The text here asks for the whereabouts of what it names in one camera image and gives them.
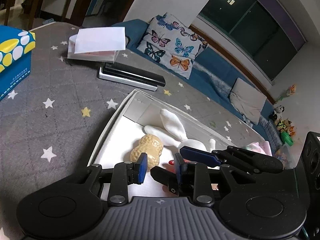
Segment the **black-haired doll figure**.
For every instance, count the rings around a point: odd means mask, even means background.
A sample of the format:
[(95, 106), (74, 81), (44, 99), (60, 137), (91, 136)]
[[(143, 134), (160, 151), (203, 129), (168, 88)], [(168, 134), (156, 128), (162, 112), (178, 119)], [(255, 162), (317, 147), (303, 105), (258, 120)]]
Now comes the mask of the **black-haired doll figure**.
[[(218, 189), (218, 184), (211, 184), (211, 187), (212, 187), (212, 191), (213, 191), (213, 195), (215, 198), (220, 198), (221, 197), (221, 194), (219, 193), (219, 189)], [(172, 189), (169, 189), (168, 187), (166, 186), (162, 186), (162, 189), (164, 192), (166, 193), (170, 193), (170, 194), (173, 194), (173, 196), (179, 196), (179, 197), (187, 197), (187, 196), (191, 196), (193, 197), (193, 191), (194, 189), (191, 187), (189, 190), (187, 191), (176, 191), (175, 193), (172, 192)]]

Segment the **white plush rabbit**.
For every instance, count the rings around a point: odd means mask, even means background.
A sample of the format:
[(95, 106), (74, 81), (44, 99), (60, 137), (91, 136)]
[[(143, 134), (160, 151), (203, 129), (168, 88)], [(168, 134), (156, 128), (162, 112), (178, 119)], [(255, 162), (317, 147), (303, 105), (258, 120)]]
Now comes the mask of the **white plush rabbit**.
[(206, 152), (216, 150), (216, 140), (213, 138), (209, 140), (208, 148), (198, 140), (188, 139), (184, 126), (176, 114), (163, 108), (160, 110), (160, 117), (164, 129), (146, 125), (144, 132), (158, 137), (164, 146), (175, 146), (178, 149), (188, 146)]

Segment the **panda plush toy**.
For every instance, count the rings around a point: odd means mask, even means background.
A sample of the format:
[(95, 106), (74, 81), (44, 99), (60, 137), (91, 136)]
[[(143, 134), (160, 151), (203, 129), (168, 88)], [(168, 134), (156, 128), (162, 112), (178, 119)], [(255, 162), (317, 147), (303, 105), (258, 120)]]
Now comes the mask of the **panda plush toy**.
[(283, 112), (284, 112), (284, 106), (279, 105), (277, 106), (273, 112), (268, 116), (269, 119), (271, 119), (273, 122), (279, 121), (283, 118)]

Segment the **dark window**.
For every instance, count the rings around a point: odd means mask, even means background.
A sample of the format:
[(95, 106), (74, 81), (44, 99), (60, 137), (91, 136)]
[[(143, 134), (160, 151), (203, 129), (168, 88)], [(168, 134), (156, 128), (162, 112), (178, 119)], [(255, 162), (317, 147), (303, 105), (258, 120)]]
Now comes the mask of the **dark window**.
[(270, 80), (305, 43), (277, 0), (209, 0), (200, 16), (235, 42)]

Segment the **grey star tablecloth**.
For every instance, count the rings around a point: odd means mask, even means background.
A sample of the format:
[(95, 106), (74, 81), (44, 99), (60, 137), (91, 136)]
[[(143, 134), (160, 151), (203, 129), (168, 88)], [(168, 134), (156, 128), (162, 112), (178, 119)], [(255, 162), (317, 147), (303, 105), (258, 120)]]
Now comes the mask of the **grey star tablecloth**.
[[(16, 206), (26, 195), (87, 166), (112, 115), (134, 87), (101, 80), (99, 64), (71, 61), (66, 42), (79, 29), (52, 23), (35, 30), (31, 74), (1, 101), (1, 239), (22, 239)], [(264, 142), (183, 77), (126, 49), (118, 62), (164, 77), (150, 95), (188, 113), (228, 143)]]

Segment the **butterfly print pillow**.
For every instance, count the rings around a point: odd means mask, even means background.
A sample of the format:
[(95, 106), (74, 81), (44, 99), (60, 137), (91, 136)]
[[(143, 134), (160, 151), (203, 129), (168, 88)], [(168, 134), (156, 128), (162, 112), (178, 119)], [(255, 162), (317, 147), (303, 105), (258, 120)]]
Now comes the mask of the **butterfly print pillow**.
[(137, 49), (163, 67), (189, 79), (193, 62), (208, 42), (174, 15), (155, 16)]

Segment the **grey cushion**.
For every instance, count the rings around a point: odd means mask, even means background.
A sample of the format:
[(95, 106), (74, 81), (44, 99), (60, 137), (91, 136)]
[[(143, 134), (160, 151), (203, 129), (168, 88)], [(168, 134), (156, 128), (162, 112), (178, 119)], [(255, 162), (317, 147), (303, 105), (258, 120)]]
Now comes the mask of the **grey cushion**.
[(229, 94), (232, 106), (244, 115), (251, 123), (259, 123), (260, 114), (267, 97), (241, 78), (236, 82)]

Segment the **red round robot toy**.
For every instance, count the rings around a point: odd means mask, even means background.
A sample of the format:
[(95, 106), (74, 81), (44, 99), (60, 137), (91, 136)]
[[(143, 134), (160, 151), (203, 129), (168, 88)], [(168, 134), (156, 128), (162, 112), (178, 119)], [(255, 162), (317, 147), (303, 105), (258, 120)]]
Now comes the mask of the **red round robot toy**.
[(187, 169), (187, 163), (184, 159), (174, 159), (169, 161), (169, 171), (174, 174), (182, 174)]

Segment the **tan peanut toy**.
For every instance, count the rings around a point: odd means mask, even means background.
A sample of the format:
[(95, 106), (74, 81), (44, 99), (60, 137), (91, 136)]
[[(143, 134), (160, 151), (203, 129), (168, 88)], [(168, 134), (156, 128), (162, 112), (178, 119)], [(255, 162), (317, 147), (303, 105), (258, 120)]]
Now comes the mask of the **tan peanut toy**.
[(144, 135), (138, 145), (131, 151), (130, 160), (136, 162), (142, 153), (146, 153), (148, 156), (148, 172), (159, 165), (159, 158), (163, 150), (163, 143), (161, 140), (152, 134)]

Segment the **black white flat device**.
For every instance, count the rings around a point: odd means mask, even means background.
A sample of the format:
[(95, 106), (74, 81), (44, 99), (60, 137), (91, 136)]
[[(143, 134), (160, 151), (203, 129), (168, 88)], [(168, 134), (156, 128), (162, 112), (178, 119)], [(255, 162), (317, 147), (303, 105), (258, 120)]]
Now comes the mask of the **black white flat device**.
[(158, 87), (165, 87), (166, 85), (166, 81), (161, 75), (119, 62), (106, 62), (100, 67), (98, 77), (102, 80), (122, 83), (150, 91), (156, 91)]

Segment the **clear box with paper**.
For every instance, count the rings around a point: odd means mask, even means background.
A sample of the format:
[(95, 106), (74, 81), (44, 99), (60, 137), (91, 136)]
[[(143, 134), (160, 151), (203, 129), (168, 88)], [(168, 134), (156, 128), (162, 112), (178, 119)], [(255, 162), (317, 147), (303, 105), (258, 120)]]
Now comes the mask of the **clear box with paper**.
[(125, 48), (124, 27), (84, 28), (69, 38), (67, 58), (113, 63)]

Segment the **clear toy storage box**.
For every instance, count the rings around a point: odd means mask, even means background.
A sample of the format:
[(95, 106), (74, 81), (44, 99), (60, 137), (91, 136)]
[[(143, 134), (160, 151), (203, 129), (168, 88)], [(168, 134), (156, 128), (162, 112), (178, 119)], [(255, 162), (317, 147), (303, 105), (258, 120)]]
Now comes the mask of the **clear toy storage box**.
[(281, 161), (284, 169), (293, 169), (297, 166), (301, 151), (299, 151), (299, 146), (289, 146), (285, 143), (281, 146), (275, 153), (274, 157)]

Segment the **blue yellow tissue box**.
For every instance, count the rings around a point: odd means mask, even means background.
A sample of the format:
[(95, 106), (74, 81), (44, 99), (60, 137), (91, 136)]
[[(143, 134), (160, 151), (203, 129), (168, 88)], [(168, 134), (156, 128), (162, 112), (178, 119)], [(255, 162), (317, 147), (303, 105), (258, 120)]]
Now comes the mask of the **blue yellow tissue box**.
[(31, 71), (31, 51), (36, 47), (32, 31), (1, 25), (1, 99), (9, 94)]

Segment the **blue sofa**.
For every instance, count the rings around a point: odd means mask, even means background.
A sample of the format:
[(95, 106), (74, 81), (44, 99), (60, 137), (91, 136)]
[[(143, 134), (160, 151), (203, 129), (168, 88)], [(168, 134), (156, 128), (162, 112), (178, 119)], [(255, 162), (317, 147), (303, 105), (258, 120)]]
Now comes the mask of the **blue sofa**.
[[(163, 69), (166, 68), (161, 63), (156, 62), (146, 55), (144, 51), (137, 49), (149, 27), (148, 23), (136, 19), (115, 23), (113, 26), (125, 28), (126, 37), (129, 39), (126, 46), (127, 49), (148, 61), (155, 63)], [(241, 78), (246, 83), (250, 83), (250, 81), (248, 81), (233, 65), (209, 47), (196, 57), (193, 62), (193, 70), (191, 71), (189, 79), (186, 80), (186, 83), (199, 90), (243, 121), (242, 114), (232, 106), (229, 100), (229, 94), (238, 78)], [(269, 141), (273, 150), (276, 150), (283, 143), (275, 125), (268, 118), (272, 111), (272, 104), (269, 101), (265, 101), (263, 109), (260, 112), (259, 122), (257, 125), (253, 125), (252, 128), (265, 140)]]

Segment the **pastel tissue pack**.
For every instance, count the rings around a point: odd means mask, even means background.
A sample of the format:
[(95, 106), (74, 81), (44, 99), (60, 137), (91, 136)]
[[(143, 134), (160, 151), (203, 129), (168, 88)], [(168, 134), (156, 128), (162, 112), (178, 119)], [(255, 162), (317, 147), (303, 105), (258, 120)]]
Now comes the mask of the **pastel tissue pack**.
[(271, 147), (268, 141), (262, 143), (252, 142), (249, 145), (245, 146), (244, 149), (248, 151), (253, 151), (256, 153), (272, 156)]

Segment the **grey white storage box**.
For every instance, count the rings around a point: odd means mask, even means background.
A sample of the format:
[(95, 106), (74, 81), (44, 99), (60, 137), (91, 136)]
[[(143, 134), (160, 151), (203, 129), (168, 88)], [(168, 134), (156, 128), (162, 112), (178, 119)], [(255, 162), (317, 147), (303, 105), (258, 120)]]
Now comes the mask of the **grey white storage box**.
[(88, 163), (112, 168), (146, 152), (150, 167), (170, 169), (169, 161), (183, 146), (209, 152), (228, 145), (264, 145), (261, 135), (228, 111), (215, 107), (213, 117), (216, 124), (209, 128), (184, 111), (135, 89), (103, 129)]

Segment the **green toy bin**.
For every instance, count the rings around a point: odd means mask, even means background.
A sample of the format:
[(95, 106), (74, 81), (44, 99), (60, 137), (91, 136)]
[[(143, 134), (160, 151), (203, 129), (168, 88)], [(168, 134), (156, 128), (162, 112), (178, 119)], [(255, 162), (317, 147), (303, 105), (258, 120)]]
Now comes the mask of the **green toy bin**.
[(281, 140), (282, 140), (283, 143), (288, 144), (289, 146), (292, 146), (292, 145), (293, 145), (293, 140), (292, 140), (292, 138), (291, 138), (290, 135), (289, 135), (287, 132), (285, 132), (285, 131), (283, 131), (283, 132), (281, 133)]

